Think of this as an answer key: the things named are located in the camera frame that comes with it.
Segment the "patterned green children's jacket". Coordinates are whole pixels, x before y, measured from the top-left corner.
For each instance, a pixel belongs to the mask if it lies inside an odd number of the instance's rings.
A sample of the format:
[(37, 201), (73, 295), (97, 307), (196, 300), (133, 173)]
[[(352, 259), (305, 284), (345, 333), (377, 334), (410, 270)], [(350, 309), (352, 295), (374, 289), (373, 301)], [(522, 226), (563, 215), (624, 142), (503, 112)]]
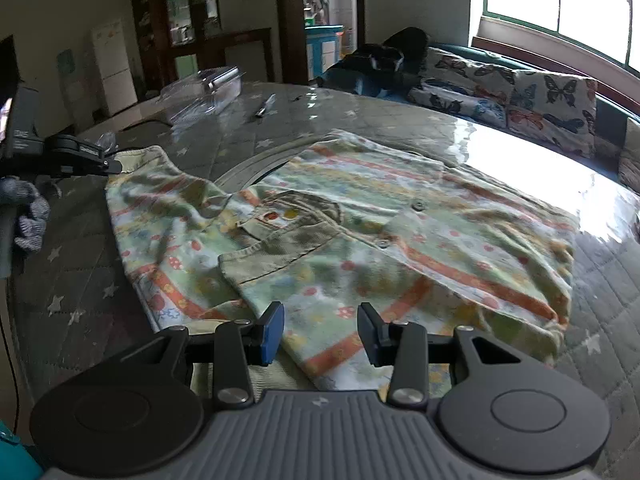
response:
[(157, 146), (118, 155), (105, 197), (156, 330), (285, 310), (286, 384), (385, 392), (360, 304), (448, 335), (484, 330), (552, 363), (570, 319), (574, 214), (484, 174), (345, 131), (228, 193)]

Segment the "white refrigerator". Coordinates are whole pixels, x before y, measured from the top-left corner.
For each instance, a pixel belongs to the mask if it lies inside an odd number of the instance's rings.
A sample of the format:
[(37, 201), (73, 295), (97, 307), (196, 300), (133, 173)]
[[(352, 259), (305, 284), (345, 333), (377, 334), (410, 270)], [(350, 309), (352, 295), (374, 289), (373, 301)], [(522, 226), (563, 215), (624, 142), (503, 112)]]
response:
[(107, 113), (114, 116), (138, 102), (129, 65), (122, 21), (114, 20), (91, 32)]

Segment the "clear plastic container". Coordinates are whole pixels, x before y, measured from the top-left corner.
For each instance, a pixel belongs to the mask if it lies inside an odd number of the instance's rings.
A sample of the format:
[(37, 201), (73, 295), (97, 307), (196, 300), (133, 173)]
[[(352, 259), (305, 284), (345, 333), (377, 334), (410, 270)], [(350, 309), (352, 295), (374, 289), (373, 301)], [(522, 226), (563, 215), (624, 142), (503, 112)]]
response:
[(158, 104), (173, 125), (219, 114), (240, 95), (242, 75), (236, 66), (199, 70), (163, 88)]

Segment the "dark wooden shelf cabinet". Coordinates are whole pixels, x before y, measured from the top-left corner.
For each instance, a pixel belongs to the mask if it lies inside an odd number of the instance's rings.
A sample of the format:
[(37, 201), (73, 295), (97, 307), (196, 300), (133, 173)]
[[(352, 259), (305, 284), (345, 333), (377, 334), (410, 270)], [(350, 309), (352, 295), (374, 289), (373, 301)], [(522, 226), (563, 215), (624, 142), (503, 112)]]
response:
[(131, 0), (145, 96), (198, 71), (198, 46), (221, 33), (219, 0)]

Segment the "small butterfly pillow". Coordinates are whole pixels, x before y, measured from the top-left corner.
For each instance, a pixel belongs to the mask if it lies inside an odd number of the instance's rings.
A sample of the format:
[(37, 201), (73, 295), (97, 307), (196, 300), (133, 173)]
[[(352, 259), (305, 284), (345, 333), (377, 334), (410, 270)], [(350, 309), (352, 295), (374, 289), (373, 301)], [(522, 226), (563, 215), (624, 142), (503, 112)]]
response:
[(429, 47), (419, 82), (408, 92), (408, 100), (441, 113), (505, 129), (506, 106), (514, 86), (515, 70)]

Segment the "large butterfly pillow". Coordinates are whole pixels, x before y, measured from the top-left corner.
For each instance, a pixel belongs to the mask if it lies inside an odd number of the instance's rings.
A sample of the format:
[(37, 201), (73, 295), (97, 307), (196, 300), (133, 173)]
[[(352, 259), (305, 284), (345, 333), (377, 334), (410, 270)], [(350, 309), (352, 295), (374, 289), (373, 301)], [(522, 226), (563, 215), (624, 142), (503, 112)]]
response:
[(516, 70), (506, 107), (512, 133), (593, 158), (598, 84), (592, 78), (546, 70)]

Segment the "blue white cabinet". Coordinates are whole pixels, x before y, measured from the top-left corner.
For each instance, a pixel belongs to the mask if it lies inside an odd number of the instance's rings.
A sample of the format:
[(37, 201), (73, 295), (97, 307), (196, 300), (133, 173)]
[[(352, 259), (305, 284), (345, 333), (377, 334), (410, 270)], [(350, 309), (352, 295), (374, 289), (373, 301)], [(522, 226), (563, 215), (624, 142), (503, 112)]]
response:
[(305, 28), (308, 79), (322, 76), (340, 59), (342, 25), (314, 25)]

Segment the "grey cushion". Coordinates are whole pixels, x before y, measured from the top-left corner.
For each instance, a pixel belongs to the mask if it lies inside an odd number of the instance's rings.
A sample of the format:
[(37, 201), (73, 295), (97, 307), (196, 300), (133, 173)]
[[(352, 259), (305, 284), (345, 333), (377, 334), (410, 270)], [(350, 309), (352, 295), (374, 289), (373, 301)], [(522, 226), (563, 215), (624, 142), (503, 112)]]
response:
[(618, 165), (620, 182), (640, 193), (640, 124), (627, 119), (625, 144), (620, 152)]

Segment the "green framed window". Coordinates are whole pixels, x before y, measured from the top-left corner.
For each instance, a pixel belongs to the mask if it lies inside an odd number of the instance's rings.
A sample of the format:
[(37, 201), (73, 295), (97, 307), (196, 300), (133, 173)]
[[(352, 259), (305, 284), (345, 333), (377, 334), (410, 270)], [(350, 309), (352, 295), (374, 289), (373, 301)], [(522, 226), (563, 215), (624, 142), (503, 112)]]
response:
[(484, 14), (639, 71), (639, 0), (484, 0)]

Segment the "dark wooden door frame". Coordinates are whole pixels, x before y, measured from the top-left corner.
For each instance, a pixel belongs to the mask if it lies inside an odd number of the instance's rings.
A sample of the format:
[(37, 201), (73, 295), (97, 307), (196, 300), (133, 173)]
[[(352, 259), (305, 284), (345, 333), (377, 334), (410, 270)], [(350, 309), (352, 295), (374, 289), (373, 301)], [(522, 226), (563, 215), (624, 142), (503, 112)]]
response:
[[(276, 0), (282, 82), (306, 86), (307, 49), (303, 24), (303, 0)], [(366, 0), (355, 0), (356, 46), (362, 48), (366, 36)]]

